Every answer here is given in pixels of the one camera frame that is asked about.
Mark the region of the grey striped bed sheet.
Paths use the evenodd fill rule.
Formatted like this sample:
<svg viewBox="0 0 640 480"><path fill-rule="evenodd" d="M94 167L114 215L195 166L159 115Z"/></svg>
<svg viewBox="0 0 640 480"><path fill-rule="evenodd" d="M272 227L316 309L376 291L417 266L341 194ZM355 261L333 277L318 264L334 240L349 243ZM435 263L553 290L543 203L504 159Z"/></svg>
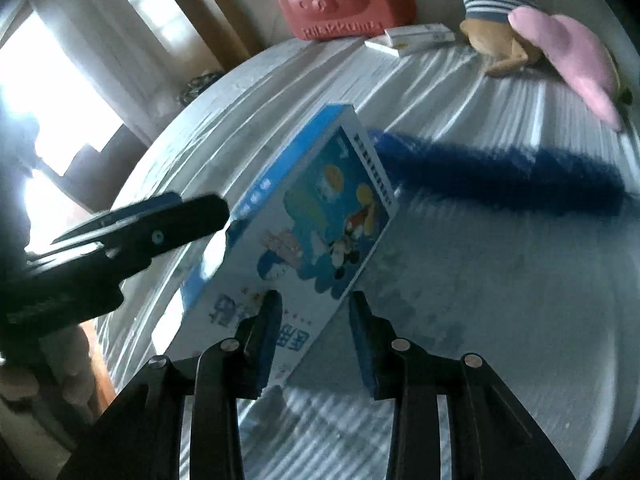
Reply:
<svg viewBox="0 0 640 480"><path fill-rule="evenodd" d="M488 79L469 48L390 58L360 39L288 40L210 87L160 135L117 206L166 191L235 202L329 103L363 125L474 148L564 148L639 191L639 111L606 128L540 70ZM578 478L610 462L639 416L639 213L553 218L401 196L358 281L425 350L484 356ZM250 479L381 479L393 405L363 387L339 310L283 387L240 407Z"/></svg>

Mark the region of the white window curtain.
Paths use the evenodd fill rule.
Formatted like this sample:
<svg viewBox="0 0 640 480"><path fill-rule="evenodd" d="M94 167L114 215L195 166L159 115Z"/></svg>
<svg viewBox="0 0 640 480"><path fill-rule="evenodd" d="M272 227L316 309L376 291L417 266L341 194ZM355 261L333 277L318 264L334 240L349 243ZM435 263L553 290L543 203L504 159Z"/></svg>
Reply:
<svg viewBox="0 0 640 480"><path fill-rule="evenodd" d="M55 167L120 126L153 143L219 67L177 0L1 0L1 93Z"/></svg>

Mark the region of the pink heart plush pillow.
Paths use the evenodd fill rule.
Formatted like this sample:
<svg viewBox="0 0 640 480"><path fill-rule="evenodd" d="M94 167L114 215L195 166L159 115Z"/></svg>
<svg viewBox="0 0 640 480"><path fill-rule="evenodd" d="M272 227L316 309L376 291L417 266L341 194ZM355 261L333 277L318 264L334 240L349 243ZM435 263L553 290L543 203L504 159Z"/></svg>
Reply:
<svg viewBox="0 0 640 480"><path fill-rule="evenodd" d="M617 107L620 75L608 48L587 26L564 14L519 6L508 15L511 27L542 51L566 84L615 132L623 129Z"/></svg>

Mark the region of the tall tan plush striped shirt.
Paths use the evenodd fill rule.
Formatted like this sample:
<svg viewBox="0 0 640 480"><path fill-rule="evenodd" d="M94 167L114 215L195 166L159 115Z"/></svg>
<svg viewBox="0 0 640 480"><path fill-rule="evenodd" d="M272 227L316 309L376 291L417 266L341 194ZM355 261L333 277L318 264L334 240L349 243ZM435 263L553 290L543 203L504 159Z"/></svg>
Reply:
<svg viewBox="0 0 640 480"><path fill-rule="evenodd" d="M534 8L536 0L462 0L462 34L470 46L488 59L484 74L499 78L520 72L539 62L541 50L518 34L509 14L520 6Z"/></svg>

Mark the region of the blue cartoon cardboard box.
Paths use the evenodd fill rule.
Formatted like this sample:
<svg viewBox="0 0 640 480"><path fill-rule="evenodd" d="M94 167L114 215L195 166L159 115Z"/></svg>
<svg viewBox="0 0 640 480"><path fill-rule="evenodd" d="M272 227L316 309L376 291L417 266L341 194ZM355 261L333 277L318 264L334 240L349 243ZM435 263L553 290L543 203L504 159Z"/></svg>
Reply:
<svg viewBox="0 0 640 480"><path fill-rule="evenodd" d="M354 108L314 116L250 185L162 322L173 360L197 356L255 315L270 289L282 322L270 384L284 384L319 338L396 216L390 179Z"/></svg>

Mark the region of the dark blue fuzzy item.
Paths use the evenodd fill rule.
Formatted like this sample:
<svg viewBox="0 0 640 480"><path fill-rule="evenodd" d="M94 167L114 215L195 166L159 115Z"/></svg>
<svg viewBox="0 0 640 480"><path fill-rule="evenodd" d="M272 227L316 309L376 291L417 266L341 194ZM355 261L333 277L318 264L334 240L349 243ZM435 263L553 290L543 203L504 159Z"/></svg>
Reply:
<svg viewBox="0 0 640 480"><path fill-rule="evenodd" d="M471 148L396 132L370 139L395 188L515 212L616 217L637 205L620 170L560 148Z"/></svg>

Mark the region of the white flat box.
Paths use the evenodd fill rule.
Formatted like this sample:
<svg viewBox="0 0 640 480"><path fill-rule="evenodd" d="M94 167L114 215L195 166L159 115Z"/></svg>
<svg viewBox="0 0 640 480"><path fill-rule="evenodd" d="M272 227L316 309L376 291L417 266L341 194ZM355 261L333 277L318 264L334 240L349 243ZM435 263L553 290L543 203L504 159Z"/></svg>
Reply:
<svg viewBox="0 0 640 480"><path fill-rule="evenodd" d="M366 40L364 45L393 58L404 58L455 41L456 34L446 25L422 24L386 29L383 35Z"/></svg>

